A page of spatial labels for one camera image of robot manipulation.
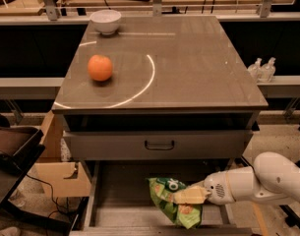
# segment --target concrete floor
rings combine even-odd
[[[260,115],[258,123],[260,131],[255,132],[254,137],[246,148],[244,156],[252,163],[254,158],[261,152],[278,152],[290,160],[296,162],[300,159],[300,112],[290,119],[285,119],[279,111],[264,112]],[[36,177],[34,168],[30,171],[30,176]],[[45,197],[41,184],[25,178],[19,186],[21,196],[16,200],[20,203],[26,202],[24,209],[31,212],[48,216],[56,210],[56,205]],[[75,206],[78,199],[70,199],[70,206]],[[65,199],[60,199],[59,204],[64,205]],[[300,216],[300,205],[293,203],[290,207]],[[285,222],[285,213],[279,206],[263,206],[250,202],[240,202],[231,206],[237,227],[252,228],[254,233],[271,236],[300,236],[297,226],[289,227]],[[52,213],[50,217],[66,219],[58,213]],[[28,224],[19,223],[4,211],[0,212],[0,229],[7,226],[19,226],[22,229],[22,236],[46,235],[42,228],[36,228]]]

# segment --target drawer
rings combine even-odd
[[[240,157],[252,132],[66,132],[74,158],[87,160],[195,159]]]

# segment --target green snack bag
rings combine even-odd
[[[182,182],[172,178],[149,178],[150,197],[155,204],[175,225],[187,229],[201,223],[201,205],[177,205],[173,203],[173,193],[187,188]]]

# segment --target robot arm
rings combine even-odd
[[[267,205],[300,203],[300,168],[274,152],[258,155],[254,168],[213,173],[203,185],[210,192],[208,200],[216,205],[238,201]]]

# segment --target bowl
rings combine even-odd
[[[121,20],[121,13],[115,10],[100,10],[90,15],[94,30],[101,34],[109,35],[115,33]]]

